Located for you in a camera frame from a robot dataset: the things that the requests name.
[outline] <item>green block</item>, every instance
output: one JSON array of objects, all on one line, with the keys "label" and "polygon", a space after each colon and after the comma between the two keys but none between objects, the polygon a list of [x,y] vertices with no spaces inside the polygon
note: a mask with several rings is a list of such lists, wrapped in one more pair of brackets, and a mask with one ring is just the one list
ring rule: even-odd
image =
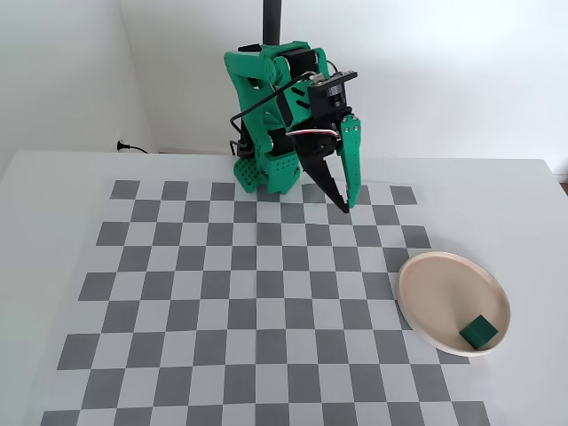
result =
[{"label": "green block", "polygon": [[493,339],[497,333],[497,328],[492,326],[483,315],[479,315],[460,332],[460,335],[473,346],[473,349],[479,349]]}]

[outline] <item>white square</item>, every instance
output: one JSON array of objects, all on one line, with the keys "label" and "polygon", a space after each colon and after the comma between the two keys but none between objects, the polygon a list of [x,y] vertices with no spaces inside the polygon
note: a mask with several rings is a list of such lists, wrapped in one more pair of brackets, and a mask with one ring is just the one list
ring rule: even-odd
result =
[{"label": "white square", "polygon": [[208,224],[182,224],[180,246],[207,245]]},{"label": "white square", "polygon": [[335,271],[334,250],[327,246],[309,246],[310,271]]},{"label": "white square", "polygon": [[304,204],[306,224],[327,225],[327,205],[323,203]]},{"label": "white square", "polygon": [[207,246],[203,271],[231,271],[231,246]]},{"label": "white square", "polygon": [[411,364],[439,364],[436,348],[418,336],[413,330],[403,330],[406,352]]},{"label": "white square", "polygon": [[401,330],[394,300],[367,300],[373,330]]},{"label": "white square", "polygon": [[256,224],[233,224],[234,246],[256,246]]},{"label": "white square", "polygon": [[321,402],[353,402],[348,364],[319,364]]},{"label": "white square", "polygon": [[256,248],[256,268],[258,271],[282,271],[282,246]]},{"label": "white square", "polygon": [[337,299],[313,299],[313,323],[316,329],[343,330],[341,305]]},{"label": "white square", "polygon": [[288,402],[288,366],[256,364],[256,403]]},{"label": "white square", "polygon": [[203,271],[175,271],[171,300],[201,299]]},{"label": "white square", "polygon": [[409,364],[381,364],[384,393],[389,402],[418,402]]},{"label": "white square", "polygon": [[158,222],[184,222],[185,201],[161,201]]},{"label": "white square", "polygon": [[334,247],[357,247],[355,232],[351,225],[330,225],[331,244]]},{"label": "white square", "polygon": [[169,331],[163,339],[161,367],[190,367],[195,349],[194,331]]},{"label": "white square", "polygon": [[148,271],[175,271],[178,262],[178,246],[152,246]]},{"label": "white square", "polygon": [[399,225],[379,225],[377,229],[383,247],[406,247],[405,236]]},{"label": "white square", "polygon": [[202,299],[199,302],[198,330],[226,330],[228,320],[228,299]]},{"label": "white square", "polygon": [[289,364],[317,364],[315,330],[286,330],[286,353]]},{"label": "white square", "polygon": [[310,273],[308,271],[284,271],[284,297],[311,299]]},{"label": "white square", "polygon": [[381,247],[357,247],[362,272],[387,272]]},{"label": "white square", "polygon": [[304,224],[282,224],[283,246],[307,246]]},{"label": "white square", "polygon": [[255,364],[256,330],[227,330],[225,364]]},{"label": "white square", "polygon": [[367,299],[361,272],[336,272],[340,299]]},{"label": "white square", "polygon": [[234,218],[234,201],[212,201],[209,205],[209,222],[231,224]]},{"label": "white square", "polygon": [[140,300],[145,272],[117,272],[110,300]]},{"label": "white square", "polygon": [[256,203],[256,221],[259,224],[279,224],[282,221],[280,218],[280,203],[258,201]]},{"label": "white square", "polygon": [[230,299],[256,298],[256,272],[231,271]]},{"label": "white square", "polygon": [[284,299],[256,300],[256,329],[286,329]]},{"label": "white square", "polygon": [[155,231],[156,223],[154,222],[130,222],[124,245],[151,246]]},{"label": "white square", "polygon": [[223,404],[225,366],[193,366],[189,390],[190,406]]},{"label": "white square", "polygon": [[134,331],[137,333],[162,332],[168,323],[169,300],[141,300]]},{"label": "white square", "polygon": [[131,342],[132,333],[101,334],[92,368],[126,368]]},{"label": "white square", "polygon": [[160,368],[126,368],[118,407],[152,406]]},{"label": "white square", "polygon": [[373,330],[345,330],[345,343],[350,364],[378,364]]}]

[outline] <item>green 3d-printed part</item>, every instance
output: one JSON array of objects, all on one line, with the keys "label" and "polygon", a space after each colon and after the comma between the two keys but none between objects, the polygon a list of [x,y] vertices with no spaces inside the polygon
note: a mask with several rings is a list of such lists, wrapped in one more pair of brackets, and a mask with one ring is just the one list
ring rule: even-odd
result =
[{"label": "green 3d-printed part", "polygon": [[460,332],[460,335],[477,350],[493,339],[497,333],[497,328],[483,315],[479,315]]}]

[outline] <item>white table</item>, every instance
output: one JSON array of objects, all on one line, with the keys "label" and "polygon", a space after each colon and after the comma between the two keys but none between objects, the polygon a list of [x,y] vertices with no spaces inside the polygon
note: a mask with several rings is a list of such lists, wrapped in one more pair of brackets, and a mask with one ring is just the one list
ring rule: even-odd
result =
[{"label": "white table", "polygon": [[[0,185],[0,424],[21,424],[36,368],[108,179],[233,179],[229,156],[26,152]],[[341,163],[332,173],[342,175]],[[435,249],[505,288],[509,335],[471,360],[492,426],[568,424],[568,197],[543,161],[364,160],[414,186]]]}]

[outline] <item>gray square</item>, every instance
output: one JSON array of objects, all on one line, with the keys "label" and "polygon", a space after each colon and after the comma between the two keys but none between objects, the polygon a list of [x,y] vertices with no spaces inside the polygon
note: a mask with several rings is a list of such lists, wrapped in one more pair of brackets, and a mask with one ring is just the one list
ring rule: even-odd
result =
[{"label": "gray square", "polygon": [[436,352],[438,353],[440,364],[469,364],[468,357],[458,357],[452,353],[443,352],[440,349],[436,349]]},{"label": "gray square", "polygon": [[329,225],[307,224],[305,236],[308,246],[331,246],[331,233]]},{"label": "gray square", "polygon": [[170,300],[174,272],[146,272],[142,300]]},{"label": "gray square", "polygon": [[81,409],[117,408],[124,368],[91,370]]},{"label": "gray square", "polygon": [[256,203],[254,201],[235,201],[233,222],[235,224],[256,223]]},{"label": "gray square", "polygon": [[311,299],[286,299],[286,328],[314,329]]},{"label": "gray square", "polygon": [[481,401],[454,402],[454,411],[460,426],[490,426],[485,404]]},{"label": "gray square", "polygon": [[141,406],[136,408],[119,408],[114,417],[114,426],[150,426],[152,408]]},{"label": "gray square", "polygon": [[134,333],[127,368],[159,367],[165,333]]},{"label": "gray square", "polygon": [[449,401],[446,379],[442,367],[435,364],[414,364],[410,366],[421,402]]},{"label": "gray square", "polygon": [[288,364],[288,402],[321,402],[317,364]]},{"label": "gray square", "polygon": [[191,367],[160,368],[154,406],[187,406],[191,381]]},{"label": "gray square", "polygon": [[310,271],[307,247],[282,247],[282,258],[284,262],[284,271]]},{"label": "gray square", "polygon": [[187,426],[221,426],[222,417],[223,417],[223,406],[189,406],[187,408],[186,425]]},{"label": "gray square", "polygon": [[398,272],[408,260],[406,248],[383,248],[384,262],[387,264],[387,272]]},{"label": "gray square", "polygon": [[98,246],[123,246],[129,222],[103,222],[100,227]]},{"label": "gray square", "polygon": [[300,203],[282,202],[280,216],[283,224],[304,224],[304,205]]},{"label": "gray square", "polygon": [[394,206],[373,206],[377,225],[400,225]]},{"label": "gray square", "polygon": [[178,246],[182,224],[158,223],[154,233],[154,246]]},{"label": "gray square", "polygon": [[233,246],[231,271],[254,271],[256,269],[256,246]]},{"label": "gray square", "polygon": [[355,402],[385,402],[383,375],[378,364],[351,364],[351,386]]},{"label": "gray square", "polygon": [[318,346],[318,363],[349,363],[343,330],[316,330],[316,345]]},{"label": "gray square", "polygon": [[343,327],[346,330],[370,330],[373,328],[367,300],[342,299],[339,302]]},{"label": "gray square", "polygon": [[431,249],[426,228],[417,225],[402,225],[401,228],[409,249]]},{"label": "gray square", "polygon": [[357,426],[355,404],[323,404],[322,409],[323,422],[326,426]]},{"label": "gray square", "polygon": [[160,212],[159,200],[136,200],[132,209],[131,222],[156,222]]},{"label": "gray square", "polygon": [[201,299],[228,299],[231,290],[231,271],[204,271]]},{"label": "gray square", "polygon": [[138,301],[110,301],[102,333],[132,333],[138,316]]},{"label": "gray square", "polygon": [[286,330],[256,331],[256,363],[286,364]]},{"label": "gray square", "polygon": [[79,300],[109,300],[115,277],[115,272],[87,273]]},{"label": "gray square", "polygon": [[310,284],[314,299],[339,298],[335,272],[310,272]]},{"label": "gray square", "polygon": [[209,201],[186,201],[184,211],[185,223],[206,224],[209,221]]},{"label": "gray square", "polygon": [[139,186],[139,180],[116,180],[110,198],[112,200],[135,200]]},{"label": "gray square", "polygon": [[327,220],[330,225],[351,225],[351,214],[343,213],[335,204],[328,204]]},{"label": "gray square", "polygon": [[419,402],[389,402],[391,426],[424,426]]},{"label": "gray square", "polygon": [[187,182],[166,181],[163,184],[162,200],[185,201],[187,199]]},{"label": "gray square", "polygon": [[381,247],[381,237],[376,226],[354,225],[355,240],[359,247]]},{"label": "gray square", "polygon": [[177,252],[176,271],[203,271],[205,247],[180,246]]},{"label": "gray square", "polygon": [[363,272],[363,284],[369,300],[393,300],[391,281],[386,272]]},{"label": "gray square", "polygon": [[408,364],[402,331],[375,330],[376,351],[381,364]]},{"label": "gray square", "polygon": [[412,192],[410,186],[390,186],[390,192],[392,193],[392,199],[395,205],[409,205],[416,204],[416,197]]},{"label": "gray square", "polygon": [[207,227],[208,246],[232,246],[233,224],[209,224]]},{"label": "gray square", "polygon": [[227,330],[198,330],[195,335],[194,366],[225,364]]},{"label": "gray square", "polygon": [[229,300],[228,329],[256,329],[256,299]]},{"label": "gray square", "polygon": [[257,271],[256,297],[258,298],[284,297],[284,272]]},{"label": "gray square", "polygon": [[360,272],[359,251],[356,247],[334,247],[335,270]]},{"label": "gray square", "polygon": [[152,247],[125,247],[122,249],[118,272],[142,272],[148,268]]},{"label": "gray square", "polygon": [[281,246],[281,224],[256,224],[256,244],[258,246]]},{"label": "gray square", "polygon": [[256,404],[255,426],[289,426],[288,404]]},{"label": "gray square", "polygon": [[40,426],[76,426],[79,410],[45,411]]},{"label": "gray square", "polygon": [[195,330],[198,315],[199,300],[172,300],[166,331]]},{"label": "gray square", "polygon": [[254,404],[256,401],[256,366],[225,366],[223,404]]},{"label": "gray square", "polygon": [[316,184],[302,185],[302,198],[304,203],[326,202],[326,195]]},{"label": "gray square", "polygon": [[99,335],[67,335],[57,369],[91,369],[98,343]]}]

